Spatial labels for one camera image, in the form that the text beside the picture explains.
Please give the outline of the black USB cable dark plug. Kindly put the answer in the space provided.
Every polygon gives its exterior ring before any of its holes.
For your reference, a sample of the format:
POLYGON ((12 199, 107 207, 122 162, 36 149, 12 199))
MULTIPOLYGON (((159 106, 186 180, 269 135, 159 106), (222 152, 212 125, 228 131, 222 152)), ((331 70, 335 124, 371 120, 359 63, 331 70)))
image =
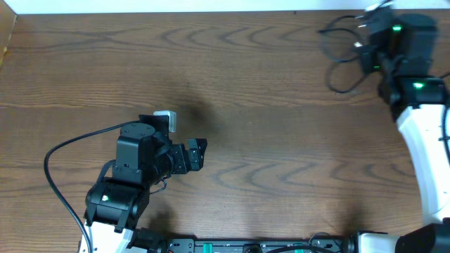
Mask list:
POLYGON ((357 32, 356 25, 344 25, 340 27, 338 23, 343 20, 356 22, 360 18, 358 15, 342 15, 332 19, 323 28, 316 31, 320 36, 319 49, 324 56, 332 61, 326 70, 324 84, 334 93, 351 93, 368 77, 367 74, 363 74, 354 84, 344 89, 333 86, 332 78, 334 71, 341 65, 358 61, 360 56, 356 50, 359 46, 363 46, 365 42, 363 36, 357 32))

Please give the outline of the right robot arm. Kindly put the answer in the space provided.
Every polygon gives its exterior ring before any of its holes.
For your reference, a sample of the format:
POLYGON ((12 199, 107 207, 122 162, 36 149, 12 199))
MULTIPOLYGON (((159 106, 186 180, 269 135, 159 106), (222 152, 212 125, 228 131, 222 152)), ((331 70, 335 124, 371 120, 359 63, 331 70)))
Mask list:
POLYGON ((430 75, 439 34, 428 15, 397 15, 389 1, 361 16, 368 43, 356 46, 364 73, 379 72, 379 96, 389 105, 409 150, 420 191, 423 225, 405 235, 361 231, 344 252, 449 251, 449 91, 430 75))

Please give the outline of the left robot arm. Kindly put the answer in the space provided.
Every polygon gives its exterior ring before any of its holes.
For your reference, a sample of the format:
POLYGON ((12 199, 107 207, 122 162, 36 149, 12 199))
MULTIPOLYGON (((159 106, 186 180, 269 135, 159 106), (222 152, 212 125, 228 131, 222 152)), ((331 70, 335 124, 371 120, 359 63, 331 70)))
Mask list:
POLYGON ((79 252, 168 252, 167 239, 137 228, 148 206, 151 187, 174 174, 202 169, 207 148, 204 138, 175 144, 176 113, 140 115, 120 128, 116 158, 107 162, 86 195, 84 229, 79 252))

